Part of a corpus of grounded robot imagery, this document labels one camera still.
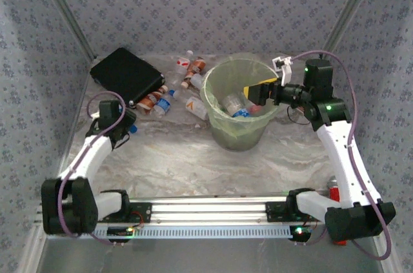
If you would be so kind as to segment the aluminium rail beam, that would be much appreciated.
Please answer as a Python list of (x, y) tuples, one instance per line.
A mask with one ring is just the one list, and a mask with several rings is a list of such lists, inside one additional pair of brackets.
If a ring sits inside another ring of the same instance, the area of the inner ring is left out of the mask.
[(264, 225), (299, 222), (268, 222), (265, 214), (266, 202), (287, 202), (287, 195), (272, 196), (212, 196), (212, 197), (161, 197), (154, 199), (131, 199), (131, 202), (149, 202), (152, 215), (149, 223), (131, 225), (128, 223), (105, 223), (97, 225), (119, 225), (120, 227), (160, 226), (229, 226)]

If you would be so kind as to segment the blue label water bottle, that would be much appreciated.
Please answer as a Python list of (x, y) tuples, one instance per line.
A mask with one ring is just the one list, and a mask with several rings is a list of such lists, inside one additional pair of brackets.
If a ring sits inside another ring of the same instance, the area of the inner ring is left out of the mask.
[(171, 106), (175, 102), (175, 92), (175, 90), (169, 90), (167, 93), (163, 94), (158, 102), (154, 105), (154, 111), (158, 117), (164, 116), (168, 113)]

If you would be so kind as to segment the short brown label bottle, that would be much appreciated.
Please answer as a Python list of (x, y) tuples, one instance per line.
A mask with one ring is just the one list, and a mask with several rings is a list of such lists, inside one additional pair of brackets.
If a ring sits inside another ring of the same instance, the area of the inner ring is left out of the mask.
[(140, 100), (140, 102), (136, 105), (136, 109), (142, 114), (149, 114), (155, 104), (166, 92), (168, 92), (168, 87), (166, 85), (161, 86), (159, 89), (149, 93), (142, 100)]

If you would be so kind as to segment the small lit controller board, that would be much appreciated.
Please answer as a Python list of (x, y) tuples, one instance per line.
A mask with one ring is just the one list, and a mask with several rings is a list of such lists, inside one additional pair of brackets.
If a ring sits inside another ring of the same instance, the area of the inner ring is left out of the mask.
[(108, 227), (106, 231), (107, 236), (133, 236), (134, 229), (132, 227)]
[(290, 234), (292, 236), (289, 238), (290, 241), (306, 243), (312, 235), (312, 229), (309, 226), (294, 225), (290, 226)]

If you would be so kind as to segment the aluminium side rail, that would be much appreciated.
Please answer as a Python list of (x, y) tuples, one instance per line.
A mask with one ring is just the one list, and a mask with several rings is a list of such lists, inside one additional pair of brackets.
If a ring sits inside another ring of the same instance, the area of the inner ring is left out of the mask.
[[(77, 120), (81, 112), (81, 107), (86, 94), (89, 75), (87, 74), (83, 81), (82, 90), (80, 96), (77, 98), (76, 113), (71, 120), (70, 131), (68, 133), (68, 140), (63, 150), (63, 156), (59, 162), (59, 167), (53, 173), (53, 178), (56, 178), (61, 172), (63, 172), (68, 163), (68, 157), (72, 146), (73, 138), (76, 133)], [(41, 212), (41, 204), (36, 206), (36, 213), (33, 215), (33, 227), (30, 229), (25, 246), (22, 251), (21, 259), (17, 269), (17, 273), (36, 273), (40, 263), (41, 254), (47, 241), (47, 235), (43, 229), (43, 215)]]

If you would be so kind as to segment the white bottle orange mark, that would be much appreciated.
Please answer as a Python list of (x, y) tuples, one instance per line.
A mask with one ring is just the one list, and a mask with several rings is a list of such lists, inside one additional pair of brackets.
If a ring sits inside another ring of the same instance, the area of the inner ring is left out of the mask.
[(185, 101), (185, 108), (196, 117), (206, 121), (208, 119), (207, 109), (202, 100), (196, 97), (189, 97)]

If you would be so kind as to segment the translucent green waste bin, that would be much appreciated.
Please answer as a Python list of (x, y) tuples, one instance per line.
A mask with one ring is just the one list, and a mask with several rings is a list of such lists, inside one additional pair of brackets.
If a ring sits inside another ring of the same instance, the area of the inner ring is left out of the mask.
[(222, 111), (221, 102), (232, 93), (242, 92), (246, 86), (276, 77), (274, 69), (254, 54), (233, 54), (218, 60), (205, 74), (201, 88), (211, 127), (226, 136), (261, 137), (277, 112), (271, 101), (267, 101), (257, 117), (230, 117)]

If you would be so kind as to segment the long brown label bottle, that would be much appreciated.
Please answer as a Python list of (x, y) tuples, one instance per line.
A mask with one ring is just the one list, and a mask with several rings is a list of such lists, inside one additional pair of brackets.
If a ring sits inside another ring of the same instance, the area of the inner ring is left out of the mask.
[(197, 57), (195, 60), (193, 60), (188, 67), (187, 73), (181, 82), (181, 87), (184, 89), (187, 89), (190, 85), (190, 80), (195, 74), (200, 74), (203, 69), (205, 68), (206, 63), (205, 60), (202, 57)]

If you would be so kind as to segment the grey plastic bin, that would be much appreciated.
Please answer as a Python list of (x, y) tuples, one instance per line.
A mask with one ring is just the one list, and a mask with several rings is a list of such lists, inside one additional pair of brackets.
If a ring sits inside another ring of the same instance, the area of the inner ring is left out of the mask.
[(242, 121), (212, 122), (210, 129), (215, 142), (231, 151), (243, 152), (256, 146), (266, 125), (255, 125)]

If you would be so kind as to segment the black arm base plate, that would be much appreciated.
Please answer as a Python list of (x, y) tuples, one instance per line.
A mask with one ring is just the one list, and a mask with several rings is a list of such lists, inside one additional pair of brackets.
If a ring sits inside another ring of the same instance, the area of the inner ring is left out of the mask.
[(300, 212), (286, 202), (266, 202), (265, 214), (268, 222), (302, 222), (316, 221), (316, 218)]
[(128, 223), (131, 225), (149, 223), (152, 215), (152, 204), (149, 202), (131, 202), (125, 210), (104, 217), (105, 223)]

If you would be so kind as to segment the aluminium corner post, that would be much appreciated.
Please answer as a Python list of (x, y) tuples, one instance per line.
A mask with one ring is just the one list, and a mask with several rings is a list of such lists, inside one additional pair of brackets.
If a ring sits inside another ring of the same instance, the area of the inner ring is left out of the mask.
[(337, 44), (344, 36), (348, 25), (355, 16), (362, 1), (363, 0), (346, 1), (336, 23), (330, 31), (325, 44), (323, 45), (323, 50), (333, 52), (337, 48)]
[(71, 11), (66, 0), (52, 0), (61, 14), (63, 21), (67, 24), (69, 31), (72, 33), (75, 41), (79, 45), (82, 53), (89, 61), (95, 59), (95, 55), (91, 46), (89, 45), (81, 27), (77, 23), (74, 13)]

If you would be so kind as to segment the clear bottle red label white cap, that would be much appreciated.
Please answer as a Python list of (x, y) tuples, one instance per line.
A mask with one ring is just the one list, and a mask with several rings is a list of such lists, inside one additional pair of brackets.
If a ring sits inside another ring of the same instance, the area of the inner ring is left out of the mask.
[(187, 50), (184, 56), (177, 59), (175, 65), (175, 71), (178, 74), (185, 75), (187, 73), (188, 67), (191, 64), (191, 58), (194, 55), (193, 51)]

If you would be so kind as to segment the black hard case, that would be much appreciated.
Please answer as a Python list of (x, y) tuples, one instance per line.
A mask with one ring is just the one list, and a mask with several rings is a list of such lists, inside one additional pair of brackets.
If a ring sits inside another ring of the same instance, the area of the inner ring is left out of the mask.
[(125, 48), (118, 48), (98, 62), (90, 75), (106, 90), (119, 94), (130, 107), (165, 83), (160, 71)]

